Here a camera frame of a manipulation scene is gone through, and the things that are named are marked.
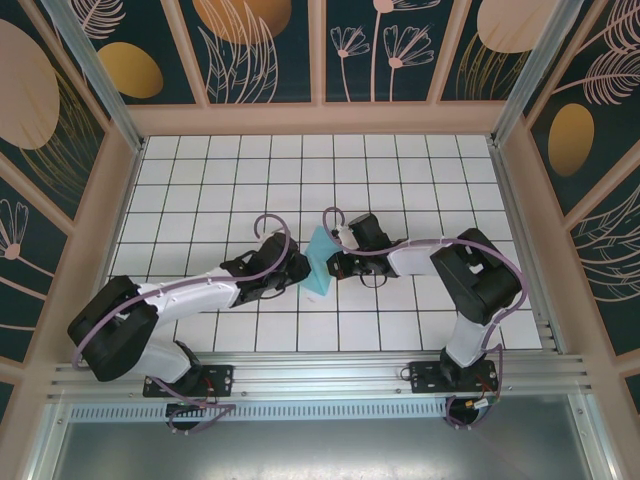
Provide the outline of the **light blue paper sheet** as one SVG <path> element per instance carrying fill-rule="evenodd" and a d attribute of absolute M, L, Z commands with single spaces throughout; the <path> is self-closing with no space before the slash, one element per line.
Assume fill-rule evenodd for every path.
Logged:
<path fill-rule="evenodd" d="M 301 282 L 303 288 L 321 296 L 328 294 L 332 276 L 329 273 L 327 261 L 336 252 L 336 245 L 330 236 L 323 227 L 318 226 L 304 252 L 311 271 L 307 278 Z"/>

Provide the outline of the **grey metal sheet panel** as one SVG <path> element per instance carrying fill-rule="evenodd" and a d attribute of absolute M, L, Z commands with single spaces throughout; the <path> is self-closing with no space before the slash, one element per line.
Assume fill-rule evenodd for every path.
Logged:
<path fill-rule="evenodd" d="M 559 418 L 457 431 L 442 420 L 222 422 L 193 436 L 156 423 L 75 423 L 36 480 L 618 480 Z"/>

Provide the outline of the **long aluminium mounting rail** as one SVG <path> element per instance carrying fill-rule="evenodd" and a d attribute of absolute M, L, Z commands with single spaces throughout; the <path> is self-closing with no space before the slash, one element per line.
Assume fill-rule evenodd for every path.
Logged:
<path fill-rule="evenodd" d="M 234 367 L 232 399 L 324 400 L 408 397 L 401 370 L 413 361 L 436 361 L 428 352 L 212 353 L 204 364 Z M 128 373 L 101 383 L 89 371 L 58 364 L 45 384 L 50 400 L 68 402 L 137 401 L 144 377 Z M 595 381 L 579 355 L 508 351 L 503 354 L 502 393 L 551 395 L 586 393 Z"/>

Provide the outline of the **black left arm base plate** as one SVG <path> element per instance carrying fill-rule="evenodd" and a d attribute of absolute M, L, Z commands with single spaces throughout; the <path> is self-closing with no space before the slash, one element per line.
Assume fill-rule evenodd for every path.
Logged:
<path fill-rule="evenodd" d="M 199 370 L 190 370 L 176 383 L 168 383 L 178 394 L 198 399 L 229 397 L 234 380 L 232 365 L 203 365 Z"/>

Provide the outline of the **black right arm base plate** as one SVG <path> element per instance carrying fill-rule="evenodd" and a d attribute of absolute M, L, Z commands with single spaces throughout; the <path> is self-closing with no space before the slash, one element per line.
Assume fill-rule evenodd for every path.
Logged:
<path fill-rule="evenodd" d="M 411 362 L 408 367 L 414 394 L 480 394 L 498 389 L 497 369 L 491 360 L 480 360 L 467 368 L 455 363 L 442 365 L 439 361 Z"/>

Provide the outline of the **aluminium table side rail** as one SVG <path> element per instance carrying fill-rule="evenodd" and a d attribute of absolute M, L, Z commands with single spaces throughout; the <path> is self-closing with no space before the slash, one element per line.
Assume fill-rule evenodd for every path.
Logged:
<path fill-rule="evenodd" d="M 112 154 L 108 163 L 100 166 L 92 182 L 89 197 L 82 205 L 77 233 L 80 240 L 78 298 L 75 319 L 98 293 L 107 278 L 114 259 L 118 235 L 123 227 L 126 210 L 139 172 L 142 150 L 138 149 L 124 163 L 124 156 Z"/>
<path fill-rule="evenodd" d="M 566 350 L 565 342 L 555 318 L 548 289 L 544 285 L 541 264 L 509 166 L 500 148 L 490 145 L 489 153 L 508 222 L 513 232 L 517 257 L 527 281 L 527 299 L 536 323 L 542 350 L 563 354 Z"/>

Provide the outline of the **aluminium frame post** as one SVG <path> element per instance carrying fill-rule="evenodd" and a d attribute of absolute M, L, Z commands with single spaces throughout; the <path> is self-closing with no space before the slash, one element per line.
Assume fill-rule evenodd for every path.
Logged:
<path fill-rule="evenodd" d="M 135 126 L 120 93 L 109 78 L 96 50 L 78 23 L 72 7 L 66 0 L 41 1 L 74 58 L 84 68 L 89 82 L 93 85 L 127 144 L 135 153 L 139 153 L 143 137 Z"/>
<path fill-rule="evenodd" d="M 540 36 L 534 43 L 523 69 L 507 97 L 495 126 L 487 137 L 488 146 L 498 149 L 516 126 L 526 105 L 545 76 L 553 71 L 552 63 L 562 50 L 562 45 L 575 25 L 580 27 L 583 9 L 589 12 L 600 0 L 557 0 Z"/>

